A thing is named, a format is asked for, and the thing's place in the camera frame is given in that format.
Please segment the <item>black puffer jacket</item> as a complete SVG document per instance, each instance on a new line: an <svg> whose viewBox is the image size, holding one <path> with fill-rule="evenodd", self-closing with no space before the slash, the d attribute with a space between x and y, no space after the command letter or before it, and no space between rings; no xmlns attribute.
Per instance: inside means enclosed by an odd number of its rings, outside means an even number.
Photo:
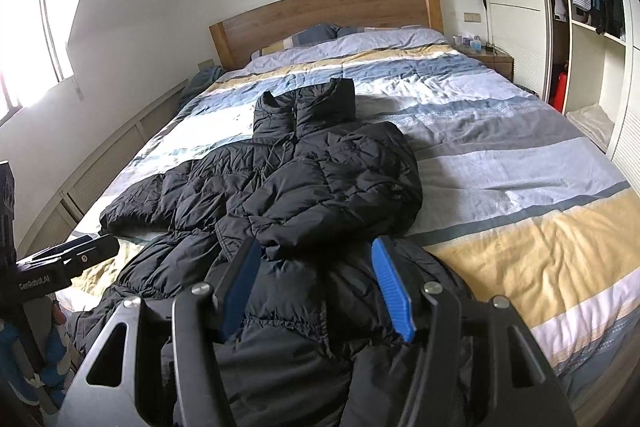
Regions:
<svg viewBox="0 0 640 427"><path fill-rule="evenodd" d="M262 94L250 139L131 185L105 234L151 230L98 305L73 316L87 352L130 296L165 299L216 284L247 237L264 257L239 330L216 349L241 426L393 426L418 361L394 331L371 265L390 236L411 268L465 285L404 239L422 206L418 165L389 122L356 117L352 80Z"/></svg>

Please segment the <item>striped duvet cover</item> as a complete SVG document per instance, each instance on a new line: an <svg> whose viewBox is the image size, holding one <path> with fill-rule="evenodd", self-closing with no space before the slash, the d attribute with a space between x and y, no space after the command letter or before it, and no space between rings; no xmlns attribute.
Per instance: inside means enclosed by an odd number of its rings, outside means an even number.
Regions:
<svg viewBox="0 0 640 427"><path fill-rule="evenodd" d="M480 298L509 297L577 420L591 425L639 381L639 197L612 161L548 104L437 32L350 35L230 68L139 150L77 225L134 182L247 138L262 92L335 77L358 116L410 142L423 206L409 237Z"/></svg>

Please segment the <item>dark blue blanket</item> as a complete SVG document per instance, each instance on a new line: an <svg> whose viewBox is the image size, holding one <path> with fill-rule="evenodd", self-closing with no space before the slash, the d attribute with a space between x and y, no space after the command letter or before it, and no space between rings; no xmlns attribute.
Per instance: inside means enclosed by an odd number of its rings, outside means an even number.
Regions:
<svg viewBox="0 0 640 427"><path fill-rule="evenodd" d="M210 65L201 69L192 77L181 91L177 110L180 112L184 106L188 105L196 96L208 89L215 83L226 70L218 65Z"/></svg>

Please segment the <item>bright window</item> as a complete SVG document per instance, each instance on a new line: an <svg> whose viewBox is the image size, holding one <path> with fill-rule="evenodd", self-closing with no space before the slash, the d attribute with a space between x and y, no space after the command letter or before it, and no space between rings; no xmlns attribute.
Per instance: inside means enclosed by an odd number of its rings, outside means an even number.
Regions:
<svg viewBox="0 0 640 427"><path fill-rule="evenodd" d="M1 120L38 103L73 76L55 38L48 0L1 0Z"/></svg>

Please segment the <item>wooden nightstand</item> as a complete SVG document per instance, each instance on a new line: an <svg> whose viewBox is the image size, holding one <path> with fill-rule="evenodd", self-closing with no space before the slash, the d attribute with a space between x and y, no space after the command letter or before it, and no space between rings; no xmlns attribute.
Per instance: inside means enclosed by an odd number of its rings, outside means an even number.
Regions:
<svg viewBox="0 0 640 427"><path fill-rule="evenodd" d="M506 78L506 80L513 81L514 60L513 57L506 52L497 49L487 51L485 48L477 51L470 46L457 46L456 44L454 48L460 53L482 62L486 67L498 72L498 74Z"/></svg>

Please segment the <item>folded white cloth on shelf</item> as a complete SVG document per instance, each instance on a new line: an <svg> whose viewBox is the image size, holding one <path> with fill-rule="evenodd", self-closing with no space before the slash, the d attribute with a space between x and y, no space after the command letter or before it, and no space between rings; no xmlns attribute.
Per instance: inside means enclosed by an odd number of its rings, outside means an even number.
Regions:
<svg viewBox="0 0 640 427"><path fill-rule="evenodd" d="M605 153L610 144L614 122L598 104L567 112L566 118Z"/></svg>

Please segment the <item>red object in wardrobe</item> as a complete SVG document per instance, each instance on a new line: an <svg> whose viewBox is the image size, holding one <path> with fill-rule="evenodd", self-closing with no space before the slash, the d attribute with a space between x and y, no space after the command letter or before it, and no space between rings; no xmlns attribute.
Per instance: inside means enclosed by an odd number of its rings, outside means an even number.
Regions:
<svg viewBox="0 0 640 427"><path fill-rule="evenodd" d="M549 93L549 104L559 113L563 112L567 85L567 64L554 64Z"/></svg>

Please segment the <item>striped pillow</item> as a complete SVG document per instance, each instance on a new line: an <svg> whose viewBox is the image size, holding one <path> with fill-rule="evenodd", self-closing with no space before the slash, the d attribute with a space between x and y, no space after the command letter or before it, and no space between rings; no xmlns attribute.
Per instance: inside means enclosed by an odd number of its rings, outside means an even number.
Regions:
<svg viewBox="0 0 640 427"><path fill-rule="evenodd" d="M406 48L417 43L443 43L444 35L432 28L409 25L401 27L340 26L318 23L284 37L250 54L252 61L270 54L338 57L375 49Z"/></svg>

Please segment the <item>wooden headboard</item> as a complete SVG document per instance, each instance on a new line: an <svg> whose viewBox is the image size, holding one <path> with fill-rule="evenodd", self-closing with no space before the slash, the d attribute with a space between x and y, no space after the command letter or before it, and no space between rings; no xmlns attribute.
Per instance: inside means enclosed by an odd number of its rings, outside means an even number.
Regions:
<svg viewBox="0 0 640 427"><path fill-rule="evenodd" d="M209 33L221 66L231 70L246 66L254 51L318 23L444 31L440 0L280 0L213 24Z"/></svg>

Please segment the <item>white open wardrobe shelf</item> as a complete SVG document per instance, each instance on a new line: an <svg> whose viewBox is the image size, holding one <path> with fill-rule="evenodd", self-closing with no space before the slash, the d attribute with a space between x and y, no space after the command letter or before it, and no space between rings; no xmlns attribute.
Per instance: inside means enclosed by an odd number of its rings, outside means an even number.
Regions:
<svg viewBox="0 0 640 427"><path fill-rule="evenodd" d="M597 34L570 18L553 18L548 0L552 67L567 64L562 114L598 104L614 122L606 156L632 186L639 184L639 0L623 0L626 36Z"/></svg>

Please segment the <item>wall switch plate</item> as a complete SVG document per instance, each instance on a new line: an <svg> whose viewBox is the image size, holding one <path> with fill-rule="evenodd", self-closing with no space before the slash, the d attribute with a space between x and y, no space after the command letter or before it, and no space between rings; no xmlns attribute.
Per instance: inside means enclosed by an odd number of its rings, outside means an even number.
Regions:
<svg viewBox="0 0 640 427"><path fill-rule="evenodd" d="M480 13L475 13L475 12L465 12L463 14L463 18L465 23L479 24L482 21L482 17L480 16Z"/></svg>

